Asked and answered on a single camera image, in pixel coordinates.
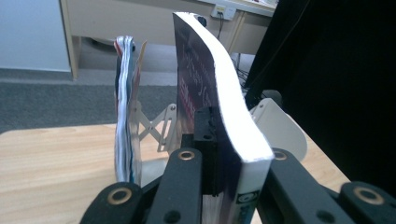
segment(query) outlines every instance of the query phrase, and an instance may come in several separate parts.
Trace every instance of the black fabric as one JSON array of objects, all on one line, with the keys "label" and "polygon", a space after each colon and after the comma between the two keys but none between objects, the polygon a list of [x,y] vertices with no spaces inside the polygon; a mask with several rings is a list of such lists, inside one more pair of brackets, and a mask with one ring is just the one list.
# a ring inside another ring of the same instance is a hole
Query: black fabric
[{"label": "black fabric", "polygon": [[[295,1],[281,0],[279,5],[285,2]],[[290,28],[276,16],[285,17],[280,10],[301,12],[304,2],[299,4],[277,8],[268,34],[275,33],[271,29]],[[246,96],[252,107],[263,90],[281,92],[284,110],[347,177],[377,185],[393,196],[395,9],[393,1],[311,0],[278,52],[266,50],[270,47],[264,45],[271,41],[264,37],[247,79],[252,84]]]}]

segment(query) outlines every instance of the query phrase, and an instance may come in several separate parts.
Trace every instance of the power cord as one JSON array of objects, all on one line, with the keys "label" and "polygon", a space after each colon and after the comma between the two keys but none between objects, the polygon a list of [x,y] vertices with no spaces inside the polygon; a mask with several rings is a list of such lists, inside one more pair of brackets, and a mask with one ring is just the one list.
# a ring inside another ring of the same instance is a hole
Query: power cord
[{"label": "power cord", "polygon": [[222,12],[218,12],[218,15],[220,16],[220,28],[219,28],[218,40],[220,40],[220,33],[221,33],[222,25],[224,23],[224,14]]}]

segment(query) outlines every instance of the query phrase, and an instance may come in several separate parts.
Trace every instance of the wooden table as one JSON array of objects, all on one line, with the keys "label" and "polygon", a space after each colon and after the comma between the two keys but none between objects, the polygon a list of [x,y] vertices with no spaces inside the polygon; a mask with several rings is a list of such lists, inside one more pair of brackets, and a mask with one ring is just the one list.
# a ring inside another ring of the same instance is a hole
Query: wooden table
[{"label": "wooden table", "polygon": [[[0,135],[0,223],[79,223],[88,205],[114,183],[115,125],[11,131]],[[339,191],[348,181],[310,139],[303,166]],[[162,157],[147,137],[147,158]],[[253,223],[260,223],[257,218]]]}]

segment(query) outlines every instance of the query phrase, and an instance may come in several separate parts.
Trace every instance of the gray carpet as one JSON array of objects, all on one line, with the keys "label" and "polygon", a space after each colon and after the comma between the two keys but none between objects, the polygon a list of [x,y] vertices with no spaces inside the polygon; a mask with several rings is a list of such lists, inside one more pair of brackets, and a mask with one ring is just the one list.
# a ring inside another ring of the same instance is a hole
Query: gray carpet
[{"label": "gray carpet", "polygon": [[[0,83],[0,133],[8,130],[115,123],[112,86]],[[175,86],[141,86],[143,112],[154,119],[176,102]]]}]

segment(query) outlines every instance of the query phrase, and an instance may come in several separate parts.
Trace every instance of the wall outlet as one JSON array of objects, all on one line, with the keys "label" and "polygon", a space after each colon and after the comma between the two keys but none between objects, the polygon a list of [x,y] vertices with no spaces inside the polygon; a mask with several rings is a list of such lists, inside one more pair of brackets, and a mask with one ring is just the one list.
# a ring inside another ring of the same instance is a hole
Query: wall outlet
[{"label": "wall outlet", "polygon": [[220,14],[223,14],[223,19],[226,21],[231,21],[233,19],[233,16],[235,15],[236,8],[234,7],[225,7],[221,5],[215,5],[213,8],[212,14],[210,14],[214,18],[219,18],[220,19]]}]

